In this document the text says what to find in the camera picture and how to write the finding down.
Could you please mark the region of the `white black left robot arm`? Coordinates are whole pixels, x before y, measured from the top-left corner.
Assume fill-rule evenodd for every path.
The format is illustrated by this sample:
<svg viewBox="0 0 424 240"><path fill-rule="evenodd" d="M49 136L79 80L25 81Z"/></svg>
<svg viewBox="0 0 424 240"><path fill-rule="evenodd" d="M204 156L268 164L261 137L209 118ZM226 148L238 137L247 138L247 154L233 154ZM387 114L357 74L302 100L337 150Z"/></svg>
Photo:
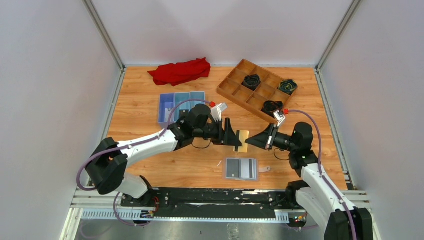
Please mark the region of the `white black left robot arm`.
<svg viewBox="0 0 424 240"><path fill-rule="evenodd" d="M134 163L185 148L195 138L210 140L214 145L241 147L230 119L222 119L227 107L226 103L200 103L157 133L127 141L105 138L84 166L94 185L91 189L100 195L120 192L139 199L147 193L148 183L127 172Z"/></svg>

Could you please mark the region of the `white silver card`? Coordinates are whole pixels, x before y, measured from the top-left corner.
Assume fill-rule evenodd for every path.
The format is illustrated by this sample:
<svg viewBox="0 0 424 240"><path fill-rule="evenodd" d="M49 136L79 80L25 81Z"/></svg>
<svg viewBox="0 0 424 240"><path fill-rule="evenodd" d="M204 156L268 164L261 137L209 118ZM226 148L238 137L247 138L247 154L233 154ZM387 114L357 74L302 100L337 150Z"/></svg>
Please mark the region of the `white silver card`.
<svg viewBox="0 0 424 240"><path fill-rule="evenodd" d="M164 109L164 121L165 122L167 122L170 119L170 115L171 115L172 110L173 110L172 107L170 107L170 108L167 107L167 108Z"/></svg>

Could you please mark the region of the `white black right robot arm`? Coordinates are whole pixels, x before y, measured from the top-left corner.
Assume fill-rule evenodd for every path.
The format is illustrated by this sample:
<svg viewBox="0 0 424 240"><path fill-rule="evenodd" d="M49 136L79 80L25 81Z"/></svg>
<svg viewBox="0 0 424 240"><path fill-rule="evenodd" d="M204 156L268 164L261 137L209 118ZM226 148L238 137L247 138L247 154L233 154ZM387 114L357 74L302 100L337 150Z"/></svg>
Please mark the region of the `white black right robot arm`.
<svg viewBox="0 0 424 240"><path fill-rule="evenodd" d="M302 207L314 219L324 240L372 240L373 219L367 208L352 203L330 179L321 159L312 150L313 128L298 122L291 135L269 124L245 143L264 150L288 151L290 167L301 178L289 182L286 199Z"/></svg>

